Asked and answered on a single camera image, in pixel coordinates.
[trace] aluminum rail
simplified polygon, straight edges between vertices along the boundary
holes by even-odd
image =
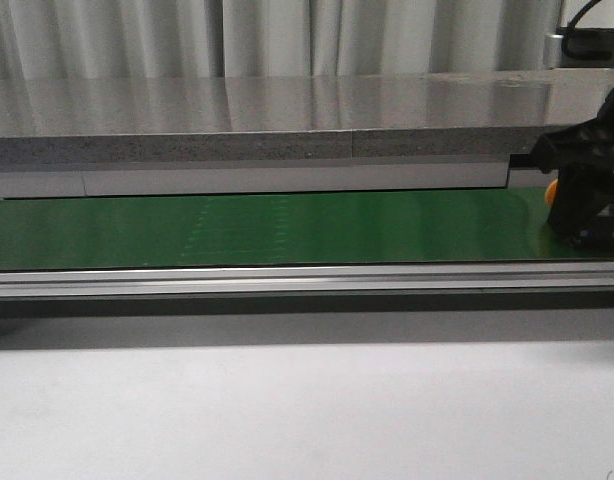
[[[0,298],[614,287],[614,260],[0,273]]]

